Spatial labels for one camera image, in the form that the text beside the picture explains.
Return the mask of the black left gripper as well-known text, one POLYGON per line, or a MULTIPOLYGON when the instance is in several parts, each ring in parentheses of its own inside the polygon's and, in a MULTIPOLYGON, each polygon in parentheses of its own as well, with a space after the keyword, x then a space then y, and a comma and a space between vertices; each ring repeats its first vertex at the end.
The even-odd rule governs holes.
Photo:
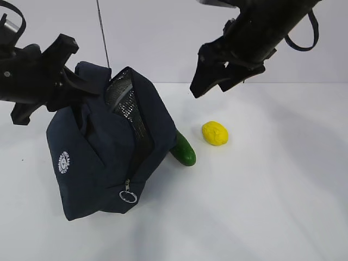
POLYGON ((15 104, 10 116, 15 125, 28 125, 41 106, 55 112, 83 103, 101 90, 65 67, 78 51, 75 39, 60 34, 44 52, 36 44, 23 49, 1 45, 1 101, 15 104))

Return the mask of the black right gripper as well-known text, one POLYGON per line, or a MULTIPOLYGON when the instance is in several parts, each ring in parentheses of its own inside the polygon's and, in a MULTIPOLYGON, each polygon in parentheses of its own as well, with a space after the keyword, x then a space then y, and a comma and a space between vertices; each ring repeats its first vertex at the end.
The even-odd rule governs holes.
POLYGON ((276 52, 277 34, 251 18, 226 22, 223 33, 198 52, 197 68, 190 85, 199 98, 218 85, 223 92, 265 72, 264 61, 276 52))

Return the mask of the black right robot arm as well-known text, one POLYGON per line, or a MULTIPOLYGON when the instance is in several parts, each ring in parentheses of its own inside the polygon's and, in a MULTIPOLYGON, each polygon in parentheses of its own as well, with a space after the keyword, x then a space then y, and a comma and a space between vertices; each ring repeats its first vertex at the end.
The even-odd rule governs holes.
POLYGON ((264 62, 285 40, 293 49, 307 52, 319 41, 319 23, 313 13, 318 1, 254 0, 201 1, 217 7, 239 8, 237 18, 228 20, 223 35, 203 44, 198 52, 197 68, 190 85, 199 98, 218 85, 223 92, 253 76, 265 72, 264 62), (301 47, 289 32, 308 16, 313 28, 313 44, 301 47))

